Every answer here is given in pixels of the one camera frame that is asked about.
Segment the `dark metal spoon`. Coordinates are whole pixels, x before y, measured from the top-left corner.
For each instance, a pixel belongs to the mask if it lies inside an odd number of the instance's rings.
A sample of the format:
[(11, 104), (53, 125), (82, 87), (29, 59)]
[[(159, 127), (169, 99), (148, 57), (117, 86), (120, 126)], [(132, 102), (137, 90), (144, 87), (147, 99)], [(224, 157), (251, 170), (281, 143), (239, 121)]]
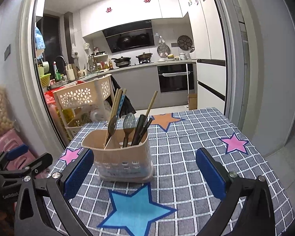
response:
[(130, 133), (134, 130), (136, 125), (136, 119), (133, 113), (128, 113), (123, 122), (124, 140), (123, 148), (128, 146), (128, 138)]

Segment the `wooden chopstick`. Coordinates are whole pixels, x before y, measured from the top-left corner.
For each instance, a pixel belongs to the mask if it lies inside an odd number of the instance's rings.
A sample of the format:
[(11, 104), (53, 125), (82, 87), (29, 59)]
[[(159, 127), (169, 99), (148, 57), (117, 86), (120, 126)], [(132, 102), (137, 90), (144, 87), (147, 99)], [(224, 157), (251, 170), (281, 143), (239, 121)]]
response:
[(110, 120), (111, 118), (116, 115), (117, 113), (117, 109), (118, 109), (118, 104), (119, 104), (119, 100), (120, 100), (120, 97), (121, 97), (121, 93), (123, 92), (123, 89), (117, 89), (117, 92), (116, 92), (116, 95), (115, 95), (115, 99), (113, 101), (113, 107), (112, 107), (112, 110), (111, 110), (111, 114), (110, 114)]
[(158, 94), (158, 91), (155, 91), (155, 92), (154, 92), (154, 95), (153, 95), (153, 97), (152, 97), (152, 99), (151, 99), (151, 102), (150, 102), (150, 104), (149, 104), (149, 106), (148, 106), (148, 109), (147, 109), (147, 111), (146, 111), (146, 113), (145, 113), (145, 116), (146, 116), (146, 117), (148, 117), (148, 115), (149, 115), (149, 113), (150, 113), (150, 110), (151, 110), (151, 108), (152, 108), (152, 105), (154, 104), (154, 101), (155, 101), (155, 99), (156, 99), (157, 94)]

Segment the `pink plastic crate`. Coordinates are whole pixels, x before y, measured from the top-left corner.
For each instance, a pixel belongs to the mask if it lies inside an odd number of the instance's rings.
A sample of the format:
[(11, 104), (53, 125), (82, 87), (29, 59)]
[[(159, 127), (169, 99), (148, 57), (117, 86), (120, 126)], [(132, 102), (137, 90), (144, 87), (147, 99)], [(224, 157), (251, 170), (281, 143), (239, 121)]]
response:
[[(22, 144), (24, 143), (16, 133), (15, 129), (10, 129), (0, 137), (0, 152), (15, 149)], [(32, 152), (28, 150), (27, 153), (21, 155), (13, 161), (10, 161), (7, 165), (7, 170), (13, 171), (15, 169), (22, 169), (27, 164), (35, 160), (35, 158), (36, 157), (32, 154)]]

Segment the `beige perforated storage rack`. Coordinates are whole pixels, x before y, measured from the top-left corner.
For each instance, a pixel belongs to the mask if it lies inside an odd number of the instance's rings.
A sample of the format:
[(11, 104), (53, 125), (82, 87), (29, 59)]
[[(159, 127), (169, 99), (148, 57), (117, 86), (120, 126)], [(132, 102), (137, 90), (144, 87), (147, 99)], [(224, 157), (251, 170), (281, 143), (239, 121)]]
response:
[(109, 120), (105, 101), (107, 98), (114, 99), (111, 76), (107, 74), (90, 82), (70, 84), (54, 91), (56, 107), (70, 140), (93, 118), (92, 113), (96, 113), (101, 122)]

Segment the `beige plastic utensil holder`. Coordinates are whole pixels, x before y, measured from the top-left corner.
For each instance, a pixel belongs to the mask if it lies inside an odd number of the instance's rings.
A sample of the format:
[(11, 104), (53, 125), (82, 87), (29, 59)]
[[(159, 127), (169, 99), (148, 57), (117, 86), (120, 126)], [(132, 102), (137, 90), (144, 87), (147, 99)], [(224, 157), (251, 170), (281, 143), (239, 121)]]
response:
[(94, 153), (94, 166), (99, 177), (108, 182), (146, 183), (154, 175), (148, 133), (136, 146), (123, 147), (124, 130), (117, 129), (105, 144), (107, 130), (91, 131), (82, 141), (82, 147)]

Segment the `blue patterned chopstick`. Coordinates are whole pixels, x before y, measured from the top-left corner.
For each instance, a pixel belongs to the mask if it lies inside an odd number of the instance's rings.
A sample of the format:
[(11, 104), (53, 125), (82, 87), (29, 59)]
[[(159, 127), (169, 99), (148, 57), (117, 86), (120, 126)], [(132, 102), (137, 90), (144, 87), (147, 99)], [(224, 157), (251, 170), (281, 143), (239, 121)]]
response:
[(121, 112), (121, 108), (123, 106), (123, 102), (124, 102), (124, 99), (125, 99), (125, 96), (126, 96), (126, 92), (127, 92), (127, 90), (123, 89), (123, 92), (121, 93), (121, 97), (120, 97), (120, 100), (119, 100), (118, 109), (117, 109), (117, 113), (116, 113), (118, 119), (120, 117), (120, 112)]

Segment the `black wok on stove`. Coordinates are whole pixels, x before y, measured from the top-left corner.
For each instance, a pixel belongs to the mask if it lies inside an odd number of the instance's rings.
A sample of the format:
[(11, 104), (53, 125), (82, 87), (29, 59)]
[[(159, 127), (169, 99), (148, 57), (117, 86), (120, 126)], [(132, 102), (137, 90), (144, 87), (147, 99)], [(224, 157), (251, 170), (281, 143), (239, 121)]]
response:
[(121, 56), (120, 58), (111, 58), (111, 60), (115, 63), (116, 67), (127, 67), (130, 65), (131, 58)]

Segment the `cardboard box on floor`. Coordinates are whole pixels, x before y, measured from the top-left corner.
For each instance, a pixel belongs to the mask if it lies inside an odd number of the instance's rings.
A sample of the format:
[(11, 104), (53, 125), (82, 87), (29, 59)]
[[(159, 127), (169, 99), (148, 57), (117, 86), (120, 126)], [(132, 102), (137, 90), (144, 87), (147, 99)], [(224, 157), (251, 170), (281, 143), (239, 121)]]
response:
[(197, 109), (197, 105), (198, 105), (197, 93), (190, 93), (188, 95), (188, 108), (189, 108), (189, 110)]

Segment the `black pot on stove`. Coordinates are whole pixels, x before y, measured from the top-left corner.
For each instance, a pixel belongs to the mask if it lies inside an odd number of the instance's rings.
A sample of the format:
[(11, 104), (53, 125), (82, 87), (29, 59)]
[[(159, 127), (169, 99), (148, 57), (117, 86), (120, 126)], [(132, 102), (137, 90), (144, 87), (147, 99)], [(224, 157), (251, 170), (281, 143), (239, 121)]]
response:
[(136, 58), (138, 58), (138, 61), (140, 64), (150, 63), (152, 55), (153, 55), (152, 53), (143, 52), (142, 54), (136, 56)]

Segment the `black built-in oven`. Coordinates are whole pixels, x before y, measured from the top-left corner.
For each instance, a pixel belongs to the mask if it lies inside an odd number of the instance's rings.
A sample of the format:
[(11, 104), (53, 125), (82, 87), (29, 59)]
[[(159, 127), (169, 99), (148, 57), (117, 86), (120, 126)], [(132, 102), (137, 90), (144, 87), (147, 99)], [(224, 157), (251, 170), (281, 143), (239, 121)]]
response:
[(162, 93), (194, 90), (192, 63), (158, 66), (158, 77)]

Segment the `black range hood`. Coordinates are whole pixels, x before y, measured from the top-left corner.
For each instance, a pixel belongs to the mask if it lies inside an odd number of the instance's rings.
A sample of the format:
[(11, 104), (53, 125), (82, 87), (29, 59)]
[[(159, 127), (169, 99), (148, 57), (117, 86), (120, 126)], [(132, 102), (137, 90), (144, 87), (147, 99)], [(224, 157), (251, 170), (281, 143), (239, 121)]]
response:
[(112, 53), (154, 46), (151, 20), (126, 23), (102, 32)]

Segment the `white refrigerator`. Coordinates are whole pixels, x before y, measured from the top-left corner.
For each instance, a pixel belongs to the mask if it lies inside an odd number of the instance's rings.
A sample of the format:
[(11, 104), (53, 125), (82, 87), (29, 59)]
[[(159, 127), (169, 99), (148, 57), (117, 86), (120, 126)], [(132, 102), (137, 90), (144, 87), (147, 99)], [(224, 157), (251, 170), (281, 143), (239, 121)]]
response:
[(215, 0), (178, 0), (188, 14), (196, 59), (199, 109), (214, 107), (224, 112), (226, 55), (222, 24)]

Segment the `black handled utensil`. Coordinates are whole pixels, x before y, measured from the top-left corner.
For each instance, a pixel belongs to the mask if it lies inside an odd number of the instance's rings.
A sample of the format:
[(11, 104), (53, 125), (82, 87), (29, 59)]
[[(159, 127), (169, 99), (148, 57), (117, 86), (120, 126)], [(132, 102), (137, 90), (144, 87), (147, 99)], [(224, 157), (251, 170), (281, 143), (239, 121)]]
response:
[(136, 146), (140, 143), (144, 134), (147, 132), (148, 127), (151, 125), (152, 120), (153, 120), (152, 118), (148, 119), (147, 116), (144, 114), (140, 115), (137, 122), (136, 129), (135, 129), (135, 133), (132, 139), (131, 146)]

